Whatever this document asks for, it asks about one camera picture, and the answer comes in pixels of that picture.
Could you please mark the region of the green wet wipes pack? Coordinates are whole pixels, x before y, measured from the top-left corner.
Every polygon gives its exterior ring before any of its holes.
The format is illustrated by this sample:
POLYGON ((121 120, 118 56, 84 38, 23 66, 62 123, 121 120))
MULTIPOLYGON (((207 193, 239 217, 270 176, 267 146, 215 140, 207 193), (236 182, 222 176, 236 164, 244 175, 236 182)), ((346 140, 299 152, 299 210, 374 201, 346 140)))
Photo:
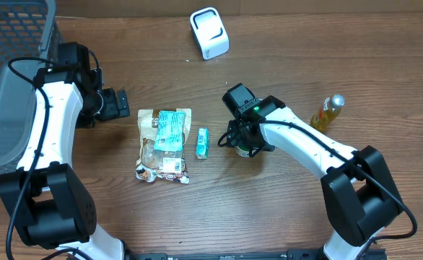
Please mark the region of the green wet wipes pack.
POLYGON ((154 149, 163 152, 183 150, 183 128, 186 114, 181 111, 161 110, 158 117, 154 149))

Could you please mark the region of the green Kleenex tissue pack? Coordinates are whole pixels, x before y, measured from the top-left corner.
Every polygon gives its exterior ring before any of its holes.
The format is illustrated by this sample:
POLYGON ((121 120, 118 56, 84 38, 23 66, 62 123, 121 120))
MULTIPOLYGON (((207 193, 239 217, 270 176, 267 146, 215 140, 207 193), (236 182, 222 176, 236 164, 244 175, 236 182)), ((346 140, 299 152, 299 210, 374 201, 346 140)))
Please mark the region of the green Kleenex tissue pack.
POLYGON ((200 160, 205 160, 209 155, 209 130, 200 128, 196 139, 196 156, 200 160))

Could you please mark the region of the brown Pantree bag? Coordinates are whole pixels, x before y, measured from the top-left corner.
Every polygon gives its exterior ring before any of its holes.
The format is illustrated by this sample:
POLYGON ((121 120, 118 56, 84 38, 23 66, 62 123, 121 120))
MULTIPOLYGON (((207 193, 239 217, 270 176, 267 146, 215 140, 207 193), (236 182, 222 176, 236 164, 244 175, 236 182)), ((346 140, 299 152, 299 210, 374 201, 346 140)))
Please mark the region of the brown Pantree bag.
POLYGON ((192 110, 190 108, 141 109, 138 111, 138 129, 140 139, 137 168, 150 168, 163 173, 185 173, 188 175, 184 146, 191 130, 192 110), (160 111, 181 111, 186 114, 183 128, 183 150, 179 152, 163 152, 154 149, 160 111))

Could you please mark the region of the yellow Vim dish soap bottle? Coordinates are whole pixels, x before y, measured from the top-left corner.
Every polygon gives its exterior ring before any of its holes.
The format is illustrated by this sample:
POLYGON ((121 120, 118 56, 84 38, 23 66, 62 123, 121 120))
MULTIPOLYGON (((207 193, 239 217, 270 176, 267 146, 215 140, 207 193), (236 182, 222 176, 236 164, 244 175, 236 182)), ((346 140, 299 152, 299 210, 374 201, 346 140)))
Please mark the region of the yellow Vim dish soap bottle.
POLYGON ((310 119, 310 126, 321 133, 327 131, 328 126, 340 114, 345 105, 343 95, 336 94, 327 97, 319 110, 310 119))

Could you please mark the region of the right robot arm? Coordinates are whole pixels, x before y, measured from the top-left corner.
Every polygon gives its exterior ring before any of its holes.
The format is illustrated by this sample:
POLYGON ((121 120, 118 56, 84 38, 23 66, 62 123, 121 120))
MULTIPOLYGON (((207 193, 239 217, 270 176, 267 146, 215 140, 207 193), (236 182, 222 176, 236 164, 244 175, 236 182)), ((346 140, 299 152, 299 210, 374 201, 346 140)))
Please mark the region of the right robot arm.
POLYGON ((288 259, 386 259, 370 246, 402 213, 402 199, 382 154, 336 142, 304 121, 272 95, 257 98, 237 84, 224 94, 233 119, 219 139, 242 157, 285 151, 321 183, 330 239, 319 250, 290 249, 288 259))

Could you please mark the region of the colourful snack packet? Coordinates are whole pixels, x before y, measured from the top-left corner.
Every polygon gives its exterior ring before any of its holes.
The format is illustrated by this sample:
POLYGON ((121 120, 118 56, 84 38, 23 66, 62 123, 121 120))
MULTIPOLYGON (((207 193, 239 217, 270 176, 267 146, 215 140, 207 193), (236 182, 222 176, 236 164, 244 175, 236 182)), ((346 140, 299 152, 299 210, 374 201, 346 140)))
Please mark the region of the colourful snack packet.
POLYGON ((189 176, 185 173, 163 173, 160 170, 150 168, 137 168, 136 177, 147 183, 154 183, 157 179, 172 181, 175 183, 189 184, 189 176))

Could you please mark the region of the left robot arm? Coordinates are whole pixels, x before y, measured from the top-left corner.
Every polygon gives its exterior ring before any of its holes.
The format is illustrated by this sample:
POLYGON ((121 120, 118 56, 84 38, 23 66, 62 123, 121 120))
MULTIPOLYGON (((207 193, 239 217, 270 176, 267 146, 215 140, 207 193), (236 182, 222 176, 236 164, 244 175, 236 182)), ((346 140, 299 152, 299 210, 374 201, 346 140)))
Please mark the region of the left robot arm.
POLYGON ((95 203, 72 167, 74 134, 130 115, 123 90, 103 88, 103 72, 91 68, 95 54, 77 42, 58 46, 56 61, 30 79, 36 107, 25 152, 17 169, 0 175, 0 197, 9 213, 5 251, 12 259, 12 234, 27 246, 52 250, 52 259, 133 259, 129 247, 97 223, 95 203))

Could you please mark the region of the green lid white jar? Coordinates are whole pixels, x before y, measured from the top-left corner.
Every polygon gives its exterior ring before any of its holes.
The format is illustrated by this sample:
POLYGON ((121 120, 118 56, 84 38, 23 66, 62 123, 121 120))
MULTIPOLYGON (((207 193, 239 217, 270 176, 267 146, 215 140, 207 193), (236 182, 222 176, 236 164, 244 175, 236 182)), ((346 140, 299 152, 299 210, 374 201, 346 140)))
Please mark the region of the green lid white jar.
POLYGON ((251 157, 253 154, 253 152, 247 147, 236 146, 235 151, 241 157, 251 157))

